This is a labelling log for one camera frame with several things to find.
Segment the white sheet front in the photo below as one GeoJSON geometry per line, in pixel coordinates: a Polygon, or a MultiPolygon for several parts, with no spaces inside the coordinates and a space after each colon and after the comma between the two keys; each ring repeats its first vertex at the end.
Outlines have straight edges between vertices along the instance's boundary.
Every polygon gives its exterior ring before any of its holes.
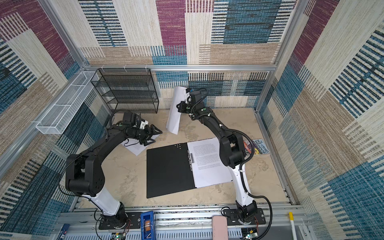
{"type": "Polygon", "coordinates": [[[177,105],[186,100],[187,88],[185,87],[175,87],[174,88],[174,96],[172,100],[172,104],[170,107],[169,117],[166,124],[166,129],[172,133],[177,135],[179,132],[179,125],[181,114],[178,110],[177,105]]]}

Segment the white sheet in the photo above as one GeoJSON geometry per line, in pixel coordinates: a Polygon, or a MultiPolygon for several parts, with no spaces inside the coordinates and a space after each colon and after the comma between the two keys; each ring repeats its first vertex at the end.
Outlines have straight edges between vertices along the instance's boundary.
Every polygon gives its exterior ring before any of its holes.
{"type": "Polygon", "coordinates": [[[141,145],[139,141],[135,139],[126,139],[121,142],[121,145],[136,156],[140,155],[148,147],[141,145]]]}
{"type": "Polygon", "coordinates": [[[166,129],[172,133],[177,135],[179,132],[179,125],[181,114],[178,110],[177,105],[186,100],[187,88],[185,87],[175,87],[174,88],[174,96],[172,100],[172,104],[170,107],[169,117],[166,124],[166,129]]]}

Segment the red folder black inside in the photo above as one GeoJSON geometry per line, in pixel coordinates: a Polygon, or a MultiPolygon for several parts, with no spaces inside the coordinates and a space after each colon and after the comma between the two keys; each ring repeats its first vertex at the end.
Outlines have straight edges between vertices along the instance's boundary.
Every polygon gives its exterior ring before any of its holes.
{"type": "Polygon", "coordinates": [[[187,143],[147,150],[147,198],[195,187],[187,143]]]}

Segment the text sheet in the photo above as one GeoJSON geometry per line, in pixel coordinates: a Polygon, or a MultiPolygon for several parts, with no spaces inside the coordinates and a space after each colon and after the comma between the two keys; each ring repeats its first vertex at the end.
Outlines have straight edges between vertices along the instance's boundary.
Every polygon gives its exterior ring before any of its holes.
{"type": "Polygon", "coordinates": [[[196,188],[229,183],[232,177],[222,163],[217,138],[187,143],[196,188]]]}

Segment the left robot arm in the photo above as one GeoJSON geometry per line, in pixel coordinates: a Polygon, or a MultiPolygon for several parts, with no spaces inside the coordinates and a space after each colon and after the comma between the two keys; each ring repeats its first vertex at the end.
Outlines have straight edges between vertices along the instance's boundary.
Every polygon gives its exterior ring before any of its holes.
{"type": "Polygon", "coordinates": [[[65,188],[75,196],[88,199],[102,213],[101,221],[114,229],[122,229],[128,224],[128,216],[123,203],[116,200],[105,186],[102,164],[106,157],[126,140],[137,140],[142,146],[153,144],[153,136],[163,132],[140,115],[123,110],[123,119],[110,123],[104,137],[100,138],[80,154],[67,157],[65,188]]]}

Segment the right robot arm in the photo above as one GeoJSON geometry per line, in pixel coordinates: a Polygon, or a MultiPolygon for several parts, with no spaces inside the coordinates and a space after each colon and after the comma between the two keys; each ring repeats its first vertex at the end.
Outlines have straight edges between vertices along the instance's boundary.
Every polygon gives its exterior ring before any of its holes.
{"type": "Polygon", "coordinates": [[[261,240],[271,229],[273,208],[267,197],[263,195],[255,196],[250,191],[245,164],[255,155],[255,147],[251,146],[251,153],[247,156],[244,139],[247,139],[250,143],[253,141],[244,132],[225,126],[214,111],[205,106],[204,99],[208,96],[208,93],[209,91],[206,88],[197,90],[182,88],[181,99],[177,100],[177,105],[171,109],[177,109],[179,113],[188,114],[192,121],[199,121],[211,130],[218,139],[219,157],[222,164],[230,171],[236,191],[236,214],[242,224],[250,223],[258,213],[259,208],[256,199],[264,199],[267,202],[270,211],[267,228],[257,237],[253,237],[251,233],[242,237],[243,240],[261,240]]]}

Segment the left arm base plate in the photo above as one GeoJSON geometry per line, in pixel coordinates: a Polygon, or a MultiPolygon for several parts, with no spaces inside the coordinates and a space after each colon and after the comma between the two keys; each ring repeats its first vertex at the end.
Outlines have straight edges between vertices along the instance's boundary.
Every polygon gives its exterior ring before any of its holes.
{"type": "Polygon", "coordinates": [[[125,216],[103,216],[98,230],[132,230],[141,227],[142,212],[126,212],[125,216]]]}

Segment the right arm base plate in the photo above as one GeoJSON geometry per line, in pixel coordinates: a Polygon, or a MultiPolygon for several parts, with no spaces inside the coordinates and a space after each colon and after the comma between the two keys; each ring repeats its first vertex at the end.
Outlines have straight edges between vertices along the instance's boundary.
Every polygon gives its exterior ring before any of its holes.
{"type": "Polygon", "coordinates": [[[266,218],[264,211],[261,208],[257,209],[257,212],[251,217],[245,217],[237,209],[230,209],[228,207],[224,207],[221,209],[222,216],[227,218],[228,226],[236,226],[236,225],[265,225],[266,218]]]}

